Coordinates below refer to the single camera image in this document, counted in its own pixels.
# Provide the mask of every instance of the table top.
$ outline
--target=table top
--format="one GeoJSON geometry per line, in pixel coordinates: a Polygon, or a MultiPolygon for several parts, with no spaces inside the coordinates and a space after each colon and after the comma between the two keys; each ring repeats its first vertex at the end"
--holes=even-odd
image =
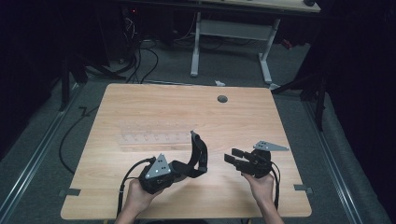
{"type": "MultiPolygon", "coordinates": [[[[110,84],[92,125],[61,215],[64,219],[113,219],[126,172],[138,161],[163,153],[168,162],[188,162],[194,130],[208,149],[208,172],[174,183],[139,218],[260,217],[244,177],[224,161],[233,147],[251,151],[260,140],[290,148],[272,93],[265,88],[110,84]],[[228,101],[220,103],[218,97],[228,101]],[[168,140],[153,137],[168,133],[168,140]]],[[[292,149],[272,152],[281,173],[278,211],[308,217],[292,149]]],[[[139,176],[144,165],[130,176],[139,176]]]]}
{"type": "Polygon", "coordinates": [[[266,7],[272,9],[292,10],[301,12],[320,12],[318,4],[307,6],[303,0],[200,0],[207,3],[238,5],[245,7],[266,7]]]}

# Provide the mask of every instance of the power cord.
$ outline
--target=power cord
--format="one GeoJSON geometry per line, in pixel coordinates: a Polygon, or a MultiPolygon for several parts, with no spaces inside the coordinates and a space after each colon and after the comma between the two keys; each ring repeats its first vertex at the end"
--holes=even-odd
{"type": "Polygon", "coordinates": [[[136,66],[136,63],[134,64],[134,72],[126,79],[126,81],[125,81],[125,83],[129,83],[130,81],[131,81],[131,78],[135,78],[136,77],[136,79],[137,79],[137,70],[139,69],[139,67],[140,67],[140,63],[141,63],[141,61],[142,61],[142,54],[141,54],[141,52],[140,52],[140,45],[141,45],[141,43],[139,44],[139,48],[138,48],[138,55],[139,55],[139,58],[138,58],[138,61],[137,61],[137,66],[136,66]]]}
{"type": "Polygon", "coordinates": [[[151,68],[151,70],[149,70],[149,71],[142,77],[142,79],[140,80],[140,84],[143,84],[143,82],[145,81],[146,77],[147,77],[152,71],[154,71],[154,69],[157,67],[158,61],[159,61],[158,55],[157,55],[153,50],[151,50],[151,49],[145,49],[145,50],[148,50],[149,52],[151,52],[152,54],[154,54],[154,56],[155,56],[155,58],[156,58],[156,61],[155,61],[154,66],[151,68]]]}
{"type": "Polygon", "coordinates": [[[83,119],[87,118],[93,111],[97,110],[98,108],[99,108],[99,105],[96,106],[94,109],[90,110],[88,113],[86,113],[83,116],[81,116],[81,118],[79,118],[76,122],[74,122],[73,125],[67,130],[66,134],[62,138],[61,144],[59,145],[59,150],[58,150],[59,159],[61,160],[61,163],[64,166],[64,168],[66,168],[66,170],[68,172],[70,172],[70,174],[72,174],[72,175],[75,174],[75,171],[72,168],[70,168],[70,166],[68,166],[66,164],[66,162],[64,162],[64,156],[62,154],[62,150],[63,150],[63,146],[64,146],[64,140],[71,133],[71,131],[76,127],[76,125],[78,125],[83,119]]]}
{"type": "Polygon", "coordinates": [[[174,42],[177,42],[177,41],[180,41],[180,40],[189,39],[189,38],[195,36],[195,35],[190,35],[190,33],[192,31],[192,27],[194,27],[196,17],[197,17],[197,13],[195,12],[194,13],[194,17],[192,18],[192,22],[191,22],[191,26],[190,26],[189,31],[185,35],[183,35],[181,38],[174,39],[174,42]]]}
{"type": "Polygon", "coordinates": [[[124,189],[125,189],[125,182],[126,182],[128,179],[135,178],[135,177],[128,177],[129,174],[130,174],[130,173],[134,170],[134,168],[136,168],[138,165],[140,165],[140,164],[142,164],[142,163],[145,163],[145,162],[150,162],[150,163],[152,163],[152,162],[154,162],[155,160],[156,160],[155,157],[153,157],[153,158],[150,158],[150,159],[144,159],[144,160],[142,160],[142,161],[139,161],[139,162],[137,162],[135,165],[133,165],[133,166],[131,167],[131,169],[129,169],[129,171],[126,173],[126,175],[125,175],[125,177],[122,179],[122,182],[121,182],[121,185],[120,185],[119,206],[118,206],[118,208],[117,208],[117,216],[120,214],[120,212],[121,212],[121,210],[122,210],[122,200],[123,200],[123,192],[124,192],[124,189]]]}

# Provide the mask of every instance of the table leg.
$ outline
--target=table leg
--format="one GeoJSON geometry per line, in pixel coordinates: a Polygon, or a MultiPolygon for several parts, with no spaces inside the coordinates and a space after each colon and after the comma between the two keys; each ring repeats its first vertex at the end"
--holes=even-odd
{"type": "Polygon", "coordinates": [[[280,19],[276,19],[274,22],[274,25],[272,26],[271,32],[268,36],[268,40],[267,40],[267,43],[266,43],[266,46],[264,49],[264,53],[259,54],[260,65],[262,66],[262,75],[264,77],[265,83],[267,83],[267,84],[272,83],[271,74],[268,69],[267,57],[268,57],[268,53],[270,52],[271,46],[274,42],[274,38],[275,38],[277,27],[279,26],[279,23],[280,23],[280,19]]]}
{"type": "Polygon", "coordinates": [[[197,22],[195,25],[195,45],[194,52],[192,53],[191,62],[191,76],[198,77],[198,64],[199,64],[199,37],[201,33],[201,12],[197,12],[197,22]]]}

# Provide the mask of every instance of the human hand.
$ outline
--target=human hand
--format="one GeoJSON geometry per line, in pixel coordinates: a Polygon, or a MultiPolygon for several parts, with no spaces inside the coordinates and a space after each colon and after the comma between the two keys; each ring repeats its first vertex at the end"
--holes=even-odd
{"type": "Polygon", "coordinates": [[[151,204],[152,200],[163,190],[150,194],[145,192],[137,179],[129,183],[128,195],[122,210],[117,217],[116,224],[133,223],[134,219],[151,204]]]}
{"type": "Polygon", "coordinates": [[[262,212],[265,223],[284,223],[276,210],[273,201],[274,177],[270,174],[262,178],[255,178],[252,175],[242,174],[250,185],[251,193],[262,212]]]}
{"type": "Polygon", "coordinates": [[[257,203],[268,203],[273,201],[274,177],[270,174],[262,178],[242,173],[242,176],[250,185],[251,193],[257,203]]]}

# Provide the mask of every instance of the gray carpet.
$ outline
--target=gray carpet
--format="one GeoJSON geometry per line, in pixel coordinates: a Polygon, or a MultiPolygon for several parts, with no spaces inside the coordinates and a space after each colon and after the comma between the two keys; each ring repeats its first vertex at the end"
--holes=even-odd
{"type": "MultiPolygon", "coordinates": [[[[260,45],[257,42],[243,47],[224,44],[216,50],[202,49],[198,77],[190,77],[191,47],[175,45],[172,48],[157,45],[153,50],[158,54],[159,63],[146,81],[167,81],[194,85],[215,85],[219,80],[226,86],[268,87],[263,82],[258,56],[260,45]]],[[[284,49],[274,45],[268,59],[275,84],[285,84],[294,76],[304,58],[308,46],[284,49]]],[[[141,78],[155,64],[155,56],[141,50],[142,64],[138,71],[141,78]]],[[[114,64],[112,69],[121,65],[114,64]]],[[[62,189],[68,189],[73,176],[68,173],[59,160],[59,146],[69,128],[81,118],[81,107],[87,110],[100,104],[104,90],[109,83],[121,82],[106,77],[90,76],[88,83],[78,89],[80,93],[64,115],[59,130],[53,135],[49,150],[37,169],[34,178],[23,193],[8,223],[103,223],[103,220],[67,221],[62,220],[60,211],[64,197],[59,196],[62,189]]],[[[306,113],[305,103],[300,102],[298,92],[287,91],[275,95],[276,106],[282,119],[290,147],[300,171],[303,183],[312,189],[308,199],[312,206],[312,215],[304,218],[285,218],[286,223],[350,223],[347,213],[334,186],[329,167],[317,138],[315,127],[306,113]]],[[[2,188],[0,202],[3,202],[13,185],[35,152],[51,122],[58,115],[60,103],[60,84],[52,97],[35,113],[31,122],[18,142],[0,162],[2,188]]],[[[64,139],[64,160],[76,169],[80,154],[89,135],[95,113],[83,119],[64,139]]],[[[353,156],[342,129],[332,111],[329,98],[323,117],[324,132],[334,158],[346,179],[351,194],[361,211],[363,223],[390,223],[382,206],[376,200],[370,183],[353,156]]],[[[209,223],[240,223],[239,219],[210,219],[209,223]]],[[[254,218],[253,223],[262,223],[254,218]]]]}

